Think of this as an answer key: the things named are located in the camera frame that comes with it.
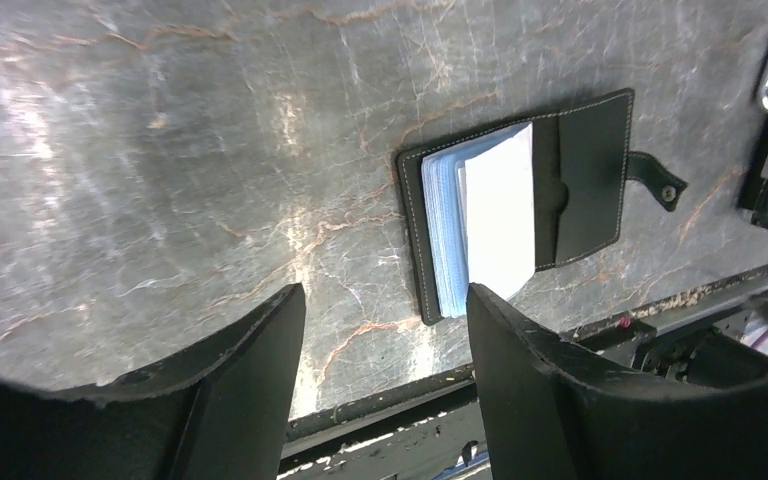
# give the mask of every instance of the wallet pocket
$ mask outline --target wallet pocket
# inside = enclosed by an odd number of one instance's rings
[[[461,142],[531,122],[536,267],[547,270],[587,257],[619,238],[633,104],[633,90],[622,89],[575,108],[520,115],[397,155],[423,322],[442,319],[420,171],[423,159]],[[686,183],[669,172],[666,175],[670,178],[658,181],[674,186],[670,202],[674,209]]]

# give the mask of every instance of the marble tabletop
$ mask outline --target marble tabletop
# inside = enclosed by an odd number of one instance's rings
[[[307,292],[291,416],[470,360],[419,321],[400,147],[636,89],[620,241],[513,303],[554,329],[768,262],[735,209],[766,0],[0,0],[0,375],[106,383]]]

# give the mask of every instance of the gray marble surface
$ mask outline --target gray marble surface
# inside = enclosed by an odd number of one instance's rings
[[[105,383],[308,295],[291,415],[470,360],[417,315],[392,155],[631,86],[612,247],[514,303],[566,329],[768,262],[734,208],[762,115],[765,0],[0,0],[0,374]]]

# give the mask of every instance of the marble table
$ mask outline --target marble table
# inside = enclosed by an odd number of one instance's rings
[[[768,263],[735,209],[765,0],[0,0],[0,375],[105,383],[307,292],[291,416],[470,361],[419,321],[393,153],[637,90],[620,241],[513,303],[568,329]]]

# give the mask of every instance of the wallet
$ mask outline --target wallet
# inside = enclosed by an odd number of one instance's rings
[[[645,185],[670,212],[687,187],[654,156],[629,150],[633,104],[634,91],[622,89],[574,108],[520,114],[397,154],[416,292],[425,324],[444,317],[431,256],[423,160],[460,143],[530,124],[535,267],[536,271],[560,267],[619,239],[626,180]]]

